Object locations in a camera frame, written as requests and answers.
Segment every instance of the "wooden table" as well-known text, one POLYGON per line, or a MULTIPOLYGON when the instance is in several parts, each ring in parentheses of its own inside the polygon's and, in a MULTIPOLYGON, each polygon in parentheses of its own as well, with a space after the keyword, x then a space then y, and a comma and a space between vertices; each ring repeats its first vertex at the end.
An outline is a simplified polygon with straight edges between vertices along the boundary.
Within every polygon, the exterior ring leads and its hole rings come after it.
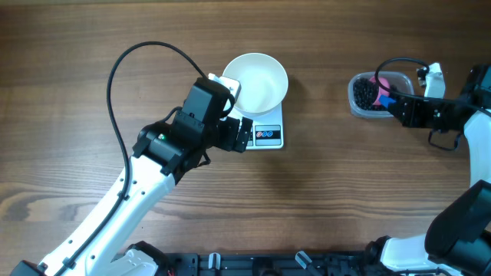
MULTIPOLYGON (((396 56, 441 62, 447 97, 491 58, 490 2, 277 1, 0 8, 0 274, 41 260, 95 206, 123 167, 105 104, 119 54, 141 41, 183 49, 207 73, 262 52, 288 72, 285 148, 212 149, 128 244, 165 252, 361 249, 424 233, 469 186, 456 153, 428 130, 353 117, 348 81, 396 56)), ((400 64, 413 80, 414 66, 400 64)), ((197 73, 164 48, 122 63, 114 109, 130 149, 182 104, 197 73)))

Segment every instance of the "digital scale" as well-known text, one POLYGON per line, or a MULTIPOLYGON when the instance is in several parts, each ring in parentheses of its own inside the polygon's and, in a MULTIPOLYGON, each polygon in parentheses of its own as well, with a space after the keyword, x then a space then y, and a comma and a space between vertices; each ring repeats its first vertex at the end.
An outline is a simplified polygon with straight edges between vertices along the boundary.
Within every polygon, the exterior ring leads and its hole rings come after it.
MULTIPOLYGON (((208 78, 212 81, 221 83, 230 90, 230 93, 235 99, 238 98, 241 86, 237 80, 227 77, 217 77, 215 74, 209 74, 208 78)), ((229 107, 230 104, 227 102, 224 110, 228 110, 229 107)), ((229 117, 241 120, 242 125, 242 117, 244 117, 244 115, 236 108, 232 109, 229 117)), ((253 121, 246 149, 275 150, 283 147, 283 112, 281 103, 266 114, 257 116, 247 114, 245 117, 253 121)))

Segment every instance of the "wooden surface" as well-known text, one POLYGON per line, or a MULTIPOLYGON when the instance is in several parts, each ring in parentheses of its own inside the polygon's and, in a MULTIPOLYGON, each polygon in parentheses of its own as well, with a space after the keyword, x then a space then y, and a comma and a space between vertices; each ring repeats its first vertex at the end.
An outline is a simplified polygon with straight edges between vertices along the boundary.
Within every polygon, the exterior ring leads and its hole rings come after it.
MULTIPOLYGON (((209 151, 140 223, 166 252, 360 249, 423 233, 469 186, 456 153, 427 130, 353 117, 348 81, 382 61, 441 62, 447 97, 491 58, 489 2, 299 1, 0 8, 0 274, 61 243, 123 167, 105 104, 120 53, 147 40, 183 49, 207 73, 262 52, 288 72, 285 148, 209 151)), ((406 72, 414 80, 414 67, 406 72)), ((164 48, 120 66, 114 109, 127 148, 180 105, 197 73, 164 48)))

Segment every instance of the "clear plastic bin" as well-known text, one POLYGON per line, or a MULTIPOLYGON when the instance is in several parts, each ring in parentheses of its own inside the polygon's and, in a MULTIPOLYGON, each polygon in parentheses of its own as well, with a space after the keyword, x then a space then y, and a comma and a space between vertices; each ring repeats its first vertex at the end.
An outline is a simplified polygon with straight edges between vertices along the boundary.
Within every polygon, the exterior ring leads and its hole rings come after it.
MULTIPOLYGON (((388 111, 363 110, 360 107, 358 107, 358 105, 354 102, 354 95, 353 95, 354 82, 362 77, 370 80, 370 78, 373 77, 374 75, 375 72, 366 72, 366 73, 357 74, 351 79, 350 83, 348 84, 348 100, 350 102, 351 113, 356 117, 362 117, 362 118, 392 117, 392 114, 390 114, 388 111)), ((409 77, 407 77, 405 74, 399 72, 381 71, 378 74, 378 76, 387 79, 389 84, 395 85, 400 92, 414 95, 413 84, 411 83, 409 77)))

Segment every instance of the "blue object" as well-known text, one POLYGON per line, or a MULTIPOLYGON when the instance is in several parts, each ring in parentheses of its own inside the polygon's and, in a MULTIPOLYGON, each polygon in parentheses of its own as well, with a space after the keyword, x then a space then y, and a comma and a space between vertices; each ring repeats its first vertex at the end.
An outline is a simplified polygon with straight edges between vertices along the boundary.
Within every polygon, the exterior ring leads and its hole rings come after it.
POLYGON ((387 97, 385 95, 381 95, 380 98, 378 98, 378 101, 381 102, 381 104, 385 107, 385 108, 388 108, 389 107, 389 104, 392 104, 392 103, 395 103, 396 100, 394 100, 393 98, 391 97, 387 97))

